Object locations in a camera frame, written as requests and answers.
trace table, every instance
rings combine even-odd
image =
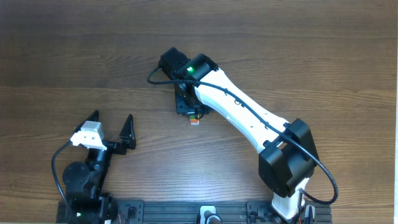
[[[272,197],[238,130],[217,113],[191,126],[172,86],[146,82],[174,46],[206,54],[260,105],[310,125],[340,188],[335,223],[392,223],[396,9],[392,0],[1,1],[0,221],[55,221],[51,157],[94,109],[114,141],[134,116],[137,149],[114,156],[106,181],[115,197]],[[58,174],[86,153],[66,149]],[[332,194],[320,169],[307,189]]]

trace wood surface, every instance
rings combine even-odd
[[[175,46],[212,58],[267,110],[310,125],[339,186],[335,223],[392,223],[396,12],[393,0],[0,1],[0,221],[55,221],[51,157],[94,109],[109,140],[134,116],[137,149],[114,156],[107,176],[114,196],[271,199],[237,129],[215,112],[191,126],[172,86],[146,82]],[[59,176],[86,153],[61,153]],[[320,169],[307,186],[331,197]]]

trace robotic arm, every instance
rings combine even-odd
[[[295,222],[305,203],[303,190],[317,165],[314,159],[319,160],[308,125],[300,119],[290,124],[258,105],[206,55],[199,54],[190,60],[172,47],[161,56],[158,68],[172,81],[151,81],[157,69],[147,80],[152,84],[175,84],[178,114],[197,117],[201,113],[203,117],[211,108],[249,139],[259,154],[259,175],[274,192],[272,208],[284,222]],[[289,142],[280,148],[285,139],[306,148],[313,157]]]

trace wooden tabletop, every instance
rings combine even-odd
[[[206,54],[267,110],[310,125],[339,186],[335,223],[392,223],[396,10],[393,0],[1,1],[0,221],[55,221],[51,157],[95,109],[114,141],[134,116],[137,148],[114,156],[106,179],[117,198],[272,198],[237,129],[216,112],[191,126],[173,86],[146,82],[174,46]],[[86,154],[67,148],[59,176]],[[319,168],[307,186],[332,195]]]

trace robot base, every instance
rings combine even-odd
[[[312,224],[331,224],[331,208],[329,205],[313,205],[316,210],[315,221]],[[217,215],[223,223],[278,223],[271,220],[275,212],[271,202],[144,202],[143,200],[118,200],[121,223],[126,224],[197,224],[201,206],[215,206]],[[300,218],[304,223],[305,212]],[[65,205],[58,206],[57,223],[66,223]]]

